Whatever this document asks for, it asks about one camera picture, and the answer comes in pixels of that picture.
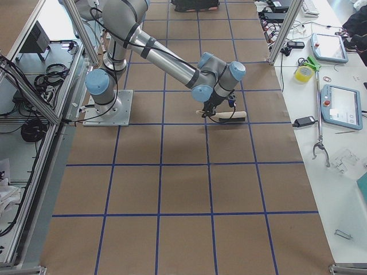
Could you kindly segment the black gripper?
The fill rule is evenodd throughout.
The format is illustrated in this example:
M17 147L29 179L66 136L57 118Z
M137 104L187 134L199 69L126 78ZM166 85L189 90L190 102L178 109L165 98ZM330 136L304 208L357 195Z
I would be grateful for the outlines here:
M227 101L230 108L236 111L236 96L233 94L234 90L230 91L226 97L219 96L216 92L213 92L209 100L204 102L203 110L206 116L213 116L216 114L216 107L222 104L223 101Z

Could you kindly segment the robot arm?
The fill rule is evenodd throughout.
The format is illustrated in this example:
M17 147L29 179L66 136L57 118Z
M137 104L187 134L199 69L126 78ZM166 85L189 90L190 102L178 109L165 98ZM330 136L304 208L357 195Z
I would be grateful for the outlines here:
M225 62L205 52L193 67L143 31L141 24L149 5L149 1L106 1L101 10L91 6L92 19L112 38L104 55L104 65L111 70L124 69L124 55L130 49L189 88L192 98L204 105L198 111L201 117L217 123L245 119L246 112L235 110L233 94L246 74L245 66L238 61Z

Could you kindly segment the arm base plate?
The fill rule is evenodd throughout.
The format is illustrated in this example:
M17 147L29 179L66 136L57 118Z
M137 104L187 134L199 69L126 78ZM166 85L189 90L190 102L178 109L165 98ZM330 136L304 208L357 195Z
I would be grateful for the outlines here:
M83 120L86 127L127 127L130 122L133 90L114 90L117 94L116 101L107 105L95 104L92 96L89 97L88 104L93 107L87 108Z

